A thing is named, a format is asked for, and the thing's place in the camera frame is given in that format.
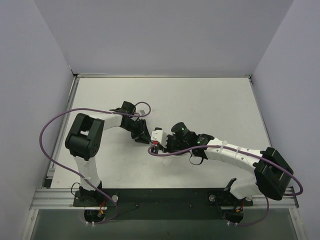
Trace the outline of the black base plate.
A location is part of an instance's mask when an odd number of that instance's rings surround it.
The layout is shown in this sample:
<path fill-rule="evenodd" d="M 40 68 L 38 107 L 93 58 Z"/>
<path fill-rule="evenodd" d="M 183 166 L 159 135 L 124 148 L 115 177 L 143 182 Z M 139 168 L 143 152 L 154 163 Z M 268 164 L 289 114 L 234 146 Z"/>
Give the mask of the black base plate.
<path fill-rule="evenodd" d="M 251 207 L 224 188 L 104 188 L 108 196 L 87 197 L 76 191 L 73 206 L 85 209 L 91 221 L 97 217 L 117 220 L 219 220 L 223 213 Z"/>

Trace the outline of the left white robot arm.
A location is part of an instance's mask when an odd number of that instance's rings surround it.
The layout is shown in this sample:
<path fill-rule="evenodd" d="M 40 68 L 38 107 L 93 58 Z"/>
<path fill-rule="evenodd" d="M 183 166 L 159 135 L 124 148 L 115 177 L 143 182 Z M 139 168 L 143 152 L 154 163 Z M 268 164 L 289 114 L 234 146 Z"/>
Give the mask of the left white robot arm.
<path fill-rule="evenodd" d="M 148 114 L 137 110 L 137 105 L 124 101 L 121 107 L 111 109 L 109 113 L 76 115 L 65 140 L 65 147 L 73 156 L 80 177 L 79 193 L 90 205 L 101 203 L 102 181 L 97 172 L 96 155 L 101 146 L 103 132 L 120 127 L 130 132 L 131 138 L 138 143 L 149 144 L 146 120 Z"/>

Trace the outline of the aluminium rail frame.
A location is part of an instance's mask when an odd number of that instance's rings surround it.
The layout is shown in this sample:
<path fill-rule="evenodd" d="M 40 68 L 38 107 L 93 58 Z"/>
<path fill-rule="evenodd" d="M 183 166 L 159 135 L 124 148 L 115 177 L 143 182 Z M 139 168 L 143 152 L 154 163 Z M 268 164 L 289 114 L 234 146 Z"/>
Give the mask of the aluminium rail frame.
<path fill-rule="evenodd" d="M 246 78 L 79 77 L 64 147 L 35 239 L 200 237 L 210 222 L 243 225 L 255 197 L 280 201 L 294 172 L 255 125 Z"/>

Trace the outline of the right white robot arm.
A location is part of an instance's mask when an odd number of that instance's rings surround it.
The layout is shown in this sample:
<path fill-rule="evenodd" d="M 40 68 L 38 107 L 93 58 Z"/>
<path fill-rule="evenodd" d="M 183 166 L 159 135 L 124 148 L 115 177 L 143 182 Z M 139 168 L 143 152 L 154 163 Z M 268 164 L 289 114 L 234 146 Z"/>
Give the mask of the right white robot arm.
<path fill-rule="evenodd" d="M 221 161 L 249 172 L 250 177 L 237 178 L 229 188 L 229 192 L 238 200 L 265 195 L 280 201 L 294 173 L 275 148 L 254 150 L 239 147 L 212 135 L 197 134 L 183 122 L 176 123 L 171 128 L 171 134 L 163 134 L 159 143 L 165 153 L 179 154 L 182 150 L 188 150 L 195 157 Z"/>

